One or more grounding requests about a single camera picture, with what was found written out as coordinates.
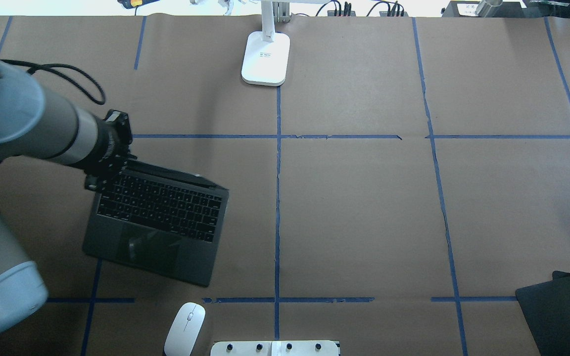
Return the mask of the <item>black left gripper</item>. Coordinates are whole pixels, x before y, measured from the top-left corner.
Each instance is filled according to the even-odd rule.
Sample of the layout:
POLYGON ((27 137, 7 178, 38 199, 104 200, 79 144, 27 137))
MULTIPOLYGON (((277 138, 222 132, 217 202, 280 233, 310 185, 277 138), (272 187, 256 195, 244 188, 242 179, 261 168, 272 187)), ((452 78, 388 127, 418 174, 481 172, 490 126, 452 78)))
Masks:
POLYGON ((101 191, 135 158, 130 151, 133 132, 128 113, 109 110, 99 125, 97 142, 98 148, 93 149, 84 169, 84 188, 93 192, 101 191))

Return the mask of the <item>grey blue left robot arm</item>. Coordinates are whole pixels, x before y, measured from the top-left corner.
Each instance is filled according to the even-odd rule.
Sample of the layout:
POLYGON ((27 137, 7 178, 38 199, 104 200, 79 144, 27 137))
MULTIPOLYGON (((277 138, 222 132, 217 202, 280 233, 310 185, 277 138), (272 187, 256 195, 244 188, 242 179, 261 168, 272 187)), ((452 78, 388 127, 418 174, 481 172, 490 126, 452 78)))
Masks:
MULTIPOLYGON (((99 119, 0 60, 0 164, 29 156, 84 171, 86 188, 122 171, 133 135, 127 113, 111 110, 99 119)), ((36 262, 0 216, 0 334, 45 304, 48 290, 36 262)))

